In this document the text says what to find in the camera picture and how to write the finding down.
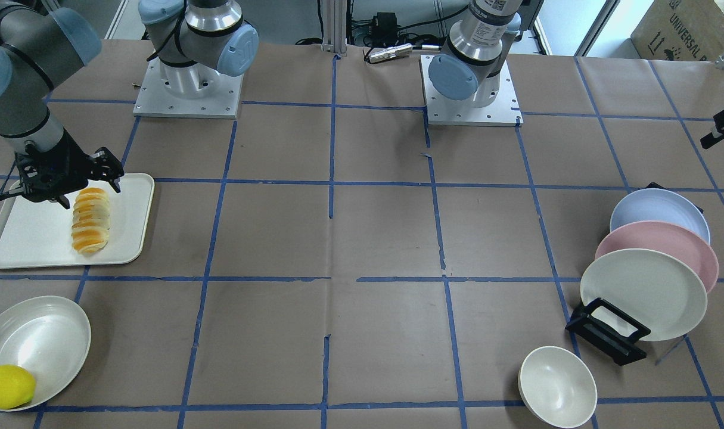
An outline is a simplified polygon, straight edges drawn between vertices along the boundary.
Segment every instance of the metal base plate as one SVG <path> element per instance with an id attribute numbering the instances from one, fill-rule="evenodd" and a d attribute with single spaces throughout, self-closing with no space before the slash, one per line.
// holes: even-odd
<path id="1" fill-rule="evenodd" d="M 150 61 L 133 114 L 150 117 L 208 117 L 237 119 L 243 77 L 219 75 L 209 97 L 179 98 L 166 89 L 160 76 L 159 60 Z"/>
<path id="2" fill-rule="evenodd" d="M 523 124 L 518 98 L 509 67 L 504 64 L 500 71 L 501 87 L 495 101 L 483 108 L 471 106 L 470 98 L 465 101 L 449 100 L 441 95 L 428 77 L 428 66 L 432 55 L 420 57 L 422 71 L 422 90 L 428 106 L 428 123 L 432 125 L 473 125 L 482 127 L 514 127 Z"/>

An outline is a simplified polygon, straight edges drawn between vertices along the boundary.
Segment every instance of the rectangular tray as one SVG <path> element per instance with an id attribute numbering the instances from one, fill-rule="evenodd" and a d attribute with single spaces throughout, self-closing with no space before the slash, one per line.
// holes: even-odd
<path id="1" fill-rule="evenodd" d="M 21 197 L 5 200 L 0 213 L 0 269 L 135 260 L 144 246 L 155 181 L 144 173 L 130 173 L 121 178 L 120 185 L 121 193 L 116 194 L 106 182 L 89 181 L 89 186 L 110 195 L 110 238 L 105 248 L 92 255 L 79 255 L 71 246 L 72 206 L 78 192 L 66 195 L 70 210 L 57 203 L 31 203 Z"/>

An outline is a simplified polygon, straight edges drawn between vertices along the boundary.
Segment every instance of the lemon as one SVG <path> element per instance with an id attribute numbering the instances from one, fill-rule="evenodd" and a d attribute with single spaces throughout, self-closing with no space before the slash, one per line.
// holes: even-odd
<path id="1" fill-rule="evenodd" d="M 15 365 L 0 365 L 0 409 L 9 410 L 33 399 L 36 379 Z"/>

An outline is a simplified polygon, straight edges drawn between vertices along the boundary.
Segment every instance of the light blue plate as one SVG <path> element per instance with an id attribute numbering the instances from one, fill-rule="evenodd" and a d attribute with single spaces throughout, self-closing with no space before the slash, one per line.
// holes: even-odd
<path id="1" fill-rule="evenodd" d="M 666 189 L 648 188 L 622 198 L 610 216 L 610 230 L 640 222 L 663 220 L 693 231 L 711 244 L 709 224 L 693 203 L 678 193 Z"/>

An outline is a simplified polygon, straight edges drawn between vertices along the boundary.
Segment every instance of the table surface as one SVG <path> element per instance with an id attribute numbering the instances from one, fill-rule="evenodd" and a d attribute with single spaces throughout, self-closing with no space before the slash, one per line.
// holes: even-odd
<path id="1" fill-rule="evenodd" d="M 157 187 L 132 263 L 0 271 L 0 313 L 64 296 L 93 334 L 71 385 L 0 427 L 542 428 L 516 377 L 544 345 L 591 369 L 585 427 L 724 427 L 724 142 L 698 143 L 724 71 L 511 55 L 523 127 L 428 127 L 416 58 L 263 45 L 236 122 L 136 119 L 151 52 L 105 41 L 48 101 Z M 0 139 L 0 186 L 10 163 Z M 564 324 L 650 182 L 705 210 L 721 280 L 661 365 L 674 340 L 618 367 Z"/>

